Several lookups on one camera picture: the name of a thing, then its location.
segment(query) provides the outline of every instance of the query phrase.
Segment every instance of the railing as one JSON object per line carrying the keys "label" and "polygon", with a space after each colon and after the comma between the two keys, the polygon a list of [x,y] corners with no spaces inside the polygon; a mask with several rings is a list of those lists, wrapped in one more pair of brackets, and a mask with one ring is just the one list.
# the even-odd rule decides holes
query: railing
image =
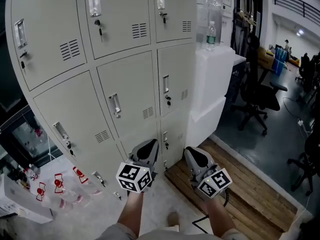
{"label": "railing", "polygon": [[277,6],[285,7],[320,26],[320,10],[302,0],[273,0]]}

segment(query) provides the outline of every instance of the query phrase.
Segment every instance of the foot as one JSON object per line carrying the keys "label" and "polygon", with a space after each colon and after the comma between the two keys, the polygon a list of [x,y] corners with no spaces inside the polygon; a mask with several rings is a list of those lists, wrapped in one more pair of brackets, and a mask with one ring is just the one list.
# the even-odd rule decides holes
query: foot
{"label": "foot", "polygon": [[176,211],[169,213],[166,217],[166,222],[168,227],[179,226],[179,214]]}

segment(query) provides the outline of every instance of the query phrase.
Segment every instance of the person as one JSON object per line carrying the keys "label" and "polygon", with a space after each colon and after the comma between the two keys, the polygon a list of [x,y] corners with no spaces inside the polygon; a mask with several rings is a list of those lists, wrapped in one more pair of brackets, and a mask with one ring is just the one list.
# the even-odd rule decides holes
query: person
{"label": "person", "polygon": [[169,228],[153,230],[139,236],[144,193],[130,192],[116,224],[108,227],[96,240],[248,240],[237,231],[234,222],[218,198],[208,199],[206,208],[214,234],[186,235],[179,232],[179,219],[168,217]]}
{"label": "person", "polygon": [[289,41],[288,41],[288,39],[285,40],[284,50],[286,51],[285,62],[288,62],[288,60],[289,60],[289,52],[290,52],[290,47],[289,47]]}

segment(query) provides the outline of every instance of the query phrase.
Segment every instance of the chair base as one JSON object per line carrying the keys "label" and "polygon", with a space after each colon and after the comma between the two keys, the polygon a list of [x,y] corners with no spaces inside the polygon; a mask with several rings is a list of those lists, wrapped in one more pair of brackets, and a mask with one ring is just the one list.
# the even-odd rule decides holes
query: chair base
{"label": "chair base", "polygon": [[288,159],[287,160],[288,165],[290,164],[295,164],[296,166],[298,166],[299,168],[301,168],[304,173],[302,176],[300,176],[295,183],[291,186],[291,191],[294,192],[296,191],[300,185],[302,184],[302,182],[305,180],[305,178],[308,179],[309,181],[309,186],[310,186],[310,190],[306,192],[306,196],[310,196],[310,194],[314,191],[314,186],[313,186],[313,180],[312,177],[316,174],[314,165],[312,163],[309,162],[308,157],[306,155],[306,153],[302,153],[299,156],[299,160],[296,159]]}
{"label": "chair base", "polygon": [[239,131],[243,131],[246,124],[249,122],[250,118],[255,117],[255,119],[259,122],[259,124],[264,128],[262,135],[267,135],[267,126],[265,125],[264,121],[260,117],[260,115],[263,115],[263,119],[268,118],[267,112],[260,111],[258,109],[257,105],[251,105],[250,103],[247,103],[245,106],[237,106],[237,105],[231,105],[230,107],[231,111],[239,110],[245,113],[249,113],[241,122],[241,125],[238,127]]}

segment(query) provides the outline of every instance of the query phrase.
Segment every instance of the ceiling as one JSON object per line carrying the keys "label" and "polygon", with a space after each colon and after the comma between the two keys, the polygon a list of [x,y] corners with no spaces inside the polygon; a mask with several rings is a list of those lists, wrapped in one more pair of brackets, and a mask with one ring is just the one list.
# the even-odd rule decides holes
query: ceiling
{"label": "ceiling", "polygon": [[320,46],[320,36],[314,34],[313,32],[309,31],[305,27],[295,23],[294,21],[281,17],[279,15],[273,14],[273,20],[275,23],[287,30],[297,33],[299,30],[303,30],[304,34],[301,38],[308,40],[310,43]]}

